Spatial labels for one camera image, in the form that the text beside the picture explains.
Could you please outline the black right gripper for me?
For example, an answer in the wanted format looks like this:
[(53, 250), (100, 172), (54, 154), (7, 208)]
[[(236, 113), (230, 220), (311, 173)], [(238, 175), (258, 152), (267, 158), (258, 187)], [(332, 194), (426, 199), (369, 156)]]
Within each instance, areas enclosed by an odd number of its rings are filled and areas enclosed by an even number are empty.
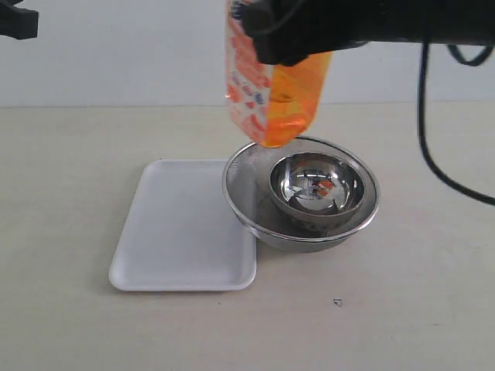
[(351, 9), (363, 41), (494, 45), (493, 1), (354, 1)]

